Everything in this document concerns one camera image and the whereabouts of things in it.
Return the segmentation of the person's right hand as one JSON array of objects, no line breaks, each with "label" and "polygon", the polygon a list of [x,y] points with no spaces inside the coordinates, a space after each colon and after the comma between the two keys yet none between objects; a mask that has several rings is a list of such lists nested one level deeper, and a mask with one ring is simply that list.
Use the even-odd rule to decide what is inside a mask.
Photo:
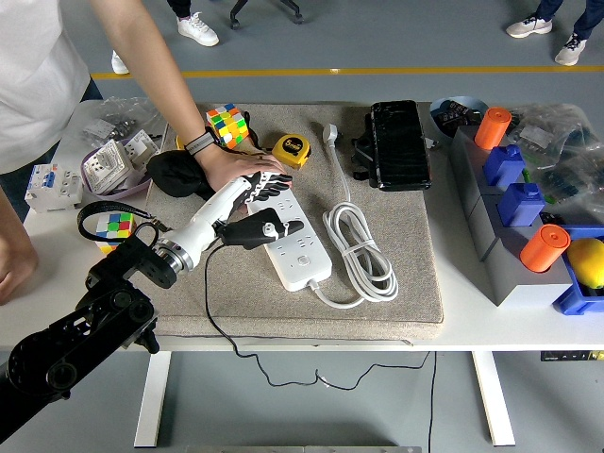
[{"label": "person's right hand", "polygon": [[14,291],[30,278],[39,257],[28,235],[1,237],[1,304],[8,303]]}]

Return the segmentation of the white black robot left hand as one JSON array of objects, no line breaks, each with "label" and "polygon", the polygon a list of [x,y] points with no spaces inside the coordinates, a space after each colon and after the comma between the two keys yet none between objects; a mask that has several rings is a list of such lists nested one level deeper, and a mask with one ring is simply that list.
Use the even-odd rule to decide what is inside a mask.
[{"label": "white black robot left hand", "polygon": [[165,233],[158,241],[158,248],[176,254],[183,266],[191,270],[197,266],[202,252],[217,239],[225,245],[241,245],[250,250],[301,230],[303,222],[282,221],[273,208],[260,210],[236,223],[227,222],[241,205],[279,195],[288,188],[290,180],[289,176],[272,172],[256,172],[231,180],[200,208],[189,224]]}]

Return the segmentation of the person's left hand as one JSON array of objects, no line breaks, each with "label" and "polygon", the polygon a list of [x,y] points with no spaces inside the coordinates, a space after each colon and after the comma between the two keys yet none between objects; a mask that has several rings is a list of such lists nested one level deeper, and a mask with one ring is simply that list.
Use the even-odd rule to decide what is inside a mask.
[{"label": "person's left hand", "polygon": [[211,144],[193,156],[206,175],[209,185],[219,191],[229,181],[256,172],[285,174],[282,164],[273,156],[250,156],[227,152]]}]

